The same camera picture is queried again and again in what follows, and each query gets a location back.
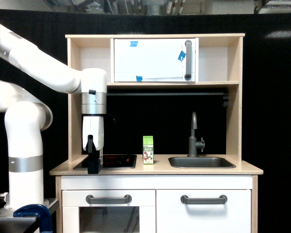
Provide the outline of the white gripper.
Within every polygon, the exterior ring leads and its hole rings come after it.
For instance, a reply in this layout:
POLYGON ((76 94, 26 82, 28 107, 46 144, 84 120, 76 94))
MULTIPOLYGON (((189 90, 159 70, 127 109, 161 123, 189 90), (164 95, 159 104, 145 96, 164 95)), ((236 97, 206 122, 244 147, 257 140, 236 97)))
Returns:
POLYGON ((88 174, 100 172, 99 150, 104 147, 103 116, 82 116, 82 147, 88 154, 88 174))

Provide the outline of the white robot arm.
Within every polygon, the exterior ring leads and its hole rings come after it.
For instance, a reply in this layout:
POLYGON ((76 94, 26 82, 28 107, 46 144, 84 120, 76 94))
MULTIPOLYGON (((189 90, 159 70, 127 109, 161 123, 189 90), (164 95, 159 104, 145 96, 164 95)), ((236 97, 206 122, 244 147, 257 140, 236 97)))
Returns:
MULTIPOLYGON (((0 58, 45 86, 81 95, 82 146, 88 171, 98 174, 104 146, 107 74, 99 68, 78 71, 41 51, 35 44, 0 24, 0 58)), ((6 209, 44 203, 41 132, 53 120, 50 108, 24 88, 0 80, 0 112, 8 143, 9 192, 6 209)))

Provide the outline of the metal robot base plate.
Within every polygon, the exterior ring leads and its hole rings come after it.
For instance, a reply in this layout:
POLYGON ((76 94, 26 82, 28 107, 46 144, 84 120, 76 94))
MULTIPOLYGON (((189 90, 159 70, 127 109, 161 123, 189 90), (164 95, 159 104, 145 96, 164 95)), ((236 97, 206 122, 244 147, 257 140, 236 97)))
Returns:
MULTIPOLYGON (((5 203, 3 208, 0 208, 0 221, 29 221, 35 222, 38 220, 37 217, 13 217, 13 212, 17 209, 11 208, 9 193, 0 193, 0 200, 5 203)), ((51 214, 53 214, 59 207, 59 201, 56 198, 44 199, 42 205, 46 206, 51 214)))

